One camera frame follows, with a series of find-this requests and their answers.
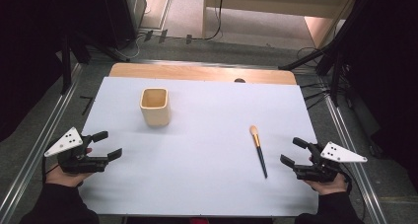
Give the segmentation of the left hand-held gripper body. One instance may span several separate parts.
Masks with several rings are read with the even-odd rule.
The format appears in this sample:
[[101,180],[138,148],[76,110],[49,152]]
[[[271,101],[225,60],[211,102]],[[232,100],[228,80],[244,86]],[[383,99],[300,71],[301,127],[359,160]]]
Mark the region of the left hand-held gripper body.
[[103,172],[108,164],[108,158],[88,156],[88,146],[93,142],[92,136],[83,136],[75,127],[71,127],[46,148],[43,156],[47,158],[56,155],[58,165],[64,173],[86,174]]

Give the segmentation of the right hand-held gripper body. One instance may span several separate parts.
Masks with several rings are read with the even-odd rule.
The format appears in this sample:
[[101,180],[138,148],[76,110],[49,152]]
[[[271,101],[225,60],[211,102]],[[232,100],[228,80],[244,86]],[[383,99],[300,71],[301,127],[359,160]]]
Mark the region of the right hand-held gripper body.
[[368,161],[366,157],[333,142],[328,142],[325,146],[308,143],[303,147],[311,151],[312,164],[294,166],[298,180],[330,183],[341,172],[341,163],[366,163]]

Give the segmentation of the makeup brush with gold ferrule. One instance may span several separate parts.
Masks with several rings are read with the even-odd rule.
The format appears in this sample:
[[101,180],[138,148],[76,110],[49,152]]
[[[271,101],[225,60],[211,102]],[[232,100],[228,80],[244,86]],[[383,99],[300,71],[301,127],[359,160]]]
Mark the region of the makeup brush with gold ferrule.
[[258,130],[257,127],[255,125],[252,125],[249,128],[249,132],[253,138],[254,144],[255,144],[255,148],[258,154],[258,158],[260,161],[260,165],[263,171],[263,175],[264,177],[267,179],[268,178],[268,173],[267,173],[267,169],[266,169],[266,165],[265,165],[265,161],[264,161],[264,157],[262,154],[262,149],[261,149],[261,145],[260,145],[260,140],[259,140],[259,136],[258,136]]

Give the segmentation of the cream square ceramic cup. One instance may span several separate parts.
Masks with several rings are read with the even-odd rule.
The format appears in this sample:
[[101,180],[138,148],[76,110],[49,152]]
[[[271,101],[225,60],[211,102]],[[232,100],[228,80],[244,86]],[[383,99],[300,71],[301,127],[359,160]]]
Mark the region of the cream square ceramic cup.
[[169,92],[165,88],[146,88],[140,99],[140,109],[149,126],[166,126],[171,120]]

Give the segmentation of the person's right hand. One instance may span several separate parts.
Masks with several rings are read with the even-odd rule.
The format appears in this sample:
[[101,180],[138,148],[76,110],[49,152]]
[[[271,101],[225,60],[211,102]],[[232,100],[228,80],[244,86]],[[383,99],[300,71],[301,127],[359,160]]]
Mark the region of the person's right hand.
[[320,195],[328,195],[331,193],[344,192],[347,190],[345,178],[341,174],[338,174],[330,183],[306,181],[306,184],[317,191]]

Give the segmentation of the person's left hand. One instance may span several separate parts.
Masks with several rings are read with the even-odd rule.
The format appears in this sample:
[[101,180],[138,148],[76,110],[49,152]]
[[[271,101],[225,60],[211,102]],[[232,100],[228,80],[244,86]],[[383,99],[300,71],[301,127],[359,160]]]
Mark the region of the person's left hand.
[[90,177],[92,173],[86,174],[68,174],[64,173],[61,167],[53,165],[46,174],[45,182],[47,184],[61,185],[65,187],[78,187],[85,179]]

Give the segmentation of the white table mat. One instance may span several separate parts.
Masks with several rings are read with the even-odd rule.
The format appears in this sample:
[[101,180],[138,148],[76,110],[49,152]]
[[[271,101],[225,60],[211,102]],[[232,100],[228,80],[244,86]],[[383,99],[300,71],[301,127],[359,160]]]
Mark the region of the white table mat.
[[[168,90],[168,125],[146,123],[146,88]],[[297,86],[106,77],[83,129],[103,130],[108,138],[93,144],[94,155],[122,155],[80,189],[98,214],[278,217],[317,209],[316,193],[280,161],[307,163],[309,151],[293,138],[316,140]]]

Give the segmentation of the black stand leg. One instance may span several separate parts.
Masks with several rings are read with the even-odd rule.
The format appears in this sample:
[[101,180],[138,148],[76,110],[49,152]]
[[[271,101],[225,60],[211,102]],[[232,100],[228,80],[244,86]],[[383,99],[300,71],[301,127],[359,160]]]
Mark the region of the black stand leg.
[[363,12],[368,6],[369,0],[349,0],[348,5],[343,9],[347,18],[335,35],[332,41],[322,48],[316,49],[307,56],[285,66],[279,66],[279,70],[293,70],[303,64],[321,57],[316,66],[319,75],[326,74],[329,68],[337,61],[337,54],[341,53],[348,45],[347,41],[354,35],[355,29],[359,26],[359,21],[363,17]]

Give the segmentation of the black curtain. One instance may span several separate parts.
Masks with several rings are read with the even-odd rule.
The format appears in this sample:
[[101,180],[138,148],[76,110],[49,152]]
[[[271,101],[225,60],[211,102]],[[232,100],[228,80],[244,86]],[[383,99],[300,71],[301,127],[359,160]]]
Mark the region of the black curtain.
[[418,0],[356,0],[337,49],[378,127],[370,139],[418,191]]
[[63,35],[79,61],[90,60],[76,12],[83,1],[0,0],[0,142],[62,77]]

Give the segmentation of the grey cabinet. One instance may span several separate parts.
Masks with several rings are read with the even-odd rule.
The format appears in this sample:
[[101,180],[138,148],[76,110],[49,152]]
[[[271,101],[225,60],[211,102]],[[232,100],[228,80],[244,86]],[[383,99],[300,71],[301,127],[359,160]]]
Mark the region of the grey cabinet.
[[104,0],[105,15],[109,19],[111,45],[122,49],[137,38],[146,0]]

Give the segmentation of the light wooden furniture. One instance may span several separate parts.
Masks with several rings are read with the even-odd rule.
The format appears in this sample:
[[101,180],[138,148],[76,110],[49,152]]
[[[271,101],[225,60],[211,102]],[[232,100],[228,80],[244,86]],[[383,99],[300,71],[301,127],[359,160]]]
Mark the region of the light wooden furniture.
[[[203,10],[216,0],[203,0]],[[327,44],[332,30],[351,12],[355,0],[223,0],[223,7],[265,13],[303,16],[316,48]]]

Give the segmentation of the metal floor rail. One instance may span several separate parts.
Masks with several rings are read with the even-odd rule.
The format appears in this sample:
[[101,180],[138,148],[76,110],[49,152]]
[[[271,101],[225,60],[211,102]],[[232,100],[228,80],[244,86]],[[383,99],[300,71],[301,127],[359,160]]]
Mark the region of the metal floor rail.
[[0,142],[0,224],[18,223],[30,211],[41,190],[39,166],[45,147],[68,130],[59,127],[85,68],[76,63],[72,83],[61,95],[61,80],[47,90],[16,131]]
[[[333,123],[338,132],[338,136],[341,140],[341,145],[344,148],[350,149],[356,152],[354,142],[347,129],[345,121],[342,117],[341,111],[338,107],[333,104],[330,98],[327,98],[326,104],[329,113],[332,117]],[[357,187],[362,196],[365,210],[368,212],[370,219],[373,224],[387,224],[386,218],[383,214],[383,210],[379,199],[375,193],[370,179],[366,173],[366,170],[362,163],[351,163],[349,165],[350,171],[353,174],[354,180],[357,182]]]

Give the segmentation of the black stand post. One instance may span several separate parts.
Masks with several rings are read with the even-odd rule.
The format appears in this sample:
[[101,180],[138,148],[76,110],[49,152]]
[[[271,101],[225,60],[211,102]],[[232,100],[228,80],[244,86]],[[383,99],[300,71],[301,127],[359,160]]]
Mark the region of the black stand post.
[[63,65],[63,85],[61,89],[61,94],[65,95],[68,89],[72,84],[71,79],[71,64],[70,64],[70,47],[69,47],[69,40],[67,35],[63,35],[61,39],[61,59]]

